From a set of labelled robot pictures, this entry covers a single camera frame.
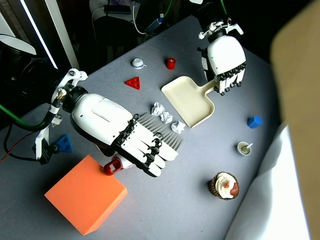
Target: toy cupcake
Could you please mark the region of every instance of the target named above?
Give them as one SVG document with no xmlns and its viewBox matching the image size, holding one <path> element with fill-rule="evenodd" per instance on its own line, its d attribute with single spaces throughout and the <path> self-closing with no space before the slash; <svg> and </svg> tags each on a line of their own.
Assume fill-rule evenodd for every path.
<svg viewBox="0 0 320 240">
<path fill-rule="evenodd" d="M 220 199 L 230 200 L 238 196 L 239 184 L 235 176 L 221 171 L 209 182 L 209 190 Z"/>
</svg>

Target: orange block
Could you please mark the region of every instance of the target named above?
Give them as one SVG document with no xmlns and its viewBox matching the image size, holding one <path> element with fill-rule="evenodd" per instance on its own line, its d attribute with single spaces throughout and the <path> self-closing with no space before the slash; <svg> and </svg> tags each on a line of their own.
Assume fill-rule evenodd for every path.
<svg viewBox="0 0 320 240">
<path fill-rule="evenodd" d="M 44 196 L 83 235 L 98 229 L 128 191 L 90 155 Z"/>
</svg>

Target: brush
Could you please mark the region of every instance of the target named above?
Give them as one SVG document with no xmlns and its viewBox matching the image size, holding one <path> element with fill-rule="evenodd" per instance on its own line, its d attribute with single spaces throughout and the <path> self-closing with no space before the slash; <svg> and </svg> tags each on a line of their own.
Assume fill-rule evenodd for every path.
<svg viewBox="0 0 320 240">
<path fill-rule="evenodd" d="M 173 132 L 171 129 L 168 129 L 166 124 L 164 124 L 160 119 L 157 119 L 147 112 L 140 115 L 137 122 L 147 128 L 153 134 L 160 133 L 162 135 L 161 140 L 176 152 L 178 152 L 184 143 L 184 139 L 181 136 Z"/>
</svg>

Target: cupcake frosting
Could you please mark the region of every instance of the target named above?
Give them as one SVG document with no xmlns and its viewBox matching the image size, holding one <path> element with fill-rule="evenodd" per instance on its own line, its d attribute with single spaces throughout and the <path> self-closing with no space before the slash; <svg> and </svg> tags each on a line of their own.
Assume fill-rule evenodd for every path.
<svg viewBox="0 0 320 240">
<path fill-rule="evenodd" d="M 238 183 L 233 176 L 226 172 L 219 173 L 215 182 L 215 189 L 224 199 L 233 199 L 238 194 Z"/>
</svg>

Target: small bowl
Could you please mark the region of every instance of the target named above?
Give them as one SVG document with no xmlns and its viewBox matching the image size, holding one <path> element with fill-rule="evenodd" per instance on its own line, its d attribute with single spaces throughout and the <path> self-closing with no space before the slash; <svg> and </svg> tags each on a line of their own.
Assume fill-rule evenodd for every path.
<svg viewBox="0 0 320 240">
<path fill-rule="evenodd" d="M 246 147 L 248 145 L 249 145 L 249 143 L 247 143 L 245 141 L 241 141 L 236 146 L 236 150 L 238 151 L 238 153 L 240 153 L 243 156 L 249 156 L 251 154 L 251 147 L 248 148 L 247 152 L 242 151 L 242 148 L 244 148 L 244 147 Z"/>
<path fill-rule="evenodd" d="M 144 61 L 142 61 L 140 58 L 135 58 L 133 61 L 132 61 L 132 67 L 134 69 L 142 69 L 144 67 Z"/>
</svg>

